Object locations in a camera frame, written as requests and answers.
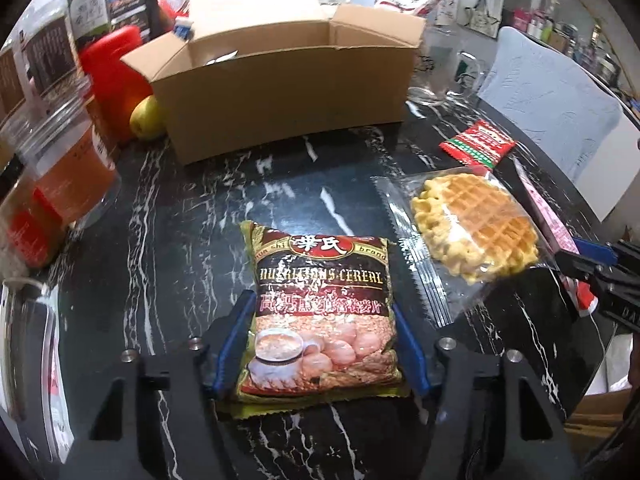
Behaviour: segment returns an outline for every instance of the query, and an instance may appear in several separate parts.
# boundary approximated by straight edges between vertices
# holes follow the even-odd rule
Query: red snack packet
[[[482,165],[492,170],[515,144],[510,136],[479,120],[440,147],[466,166]]]

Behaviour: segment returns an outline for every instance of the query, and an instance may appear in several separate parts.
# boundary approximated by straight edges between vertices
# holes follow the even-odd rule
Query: cereal bag
[[[258,293],[241,400],[401,380],[384,238],[292,236],[250,221],[241,227]]]

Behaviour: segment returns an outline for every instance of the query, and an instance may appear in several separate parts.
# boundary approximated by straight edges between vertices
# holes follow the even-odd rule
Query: packaged waffle
[[[536,225],[484,166],[374,183],[437,326],[484,298],[497,279],[551,261]]]
[[[377,395],[371,386],[399,383],[384,238],[292,236],[251,221],[241,229],[258,293],[238,380],[242,402],[344,388]]]

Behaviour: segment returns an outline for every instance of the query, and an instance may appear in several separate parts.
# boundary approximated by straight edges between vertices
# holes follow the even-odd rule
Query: waffle
[[[538,259],[536,233],[503,189],[469,173],[439,176],[411,200],[431,256],[467,283],[515,274]]]

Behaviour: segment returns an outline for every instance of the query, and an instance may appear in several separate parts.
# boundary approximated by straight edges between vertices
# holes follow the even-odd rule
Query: open cardboard box
[[[328,19],[316,0],[191,0],[191,17],[193,40],[122,58],[150,81],[182,164],[404,116],[421,18],[340,6]]]

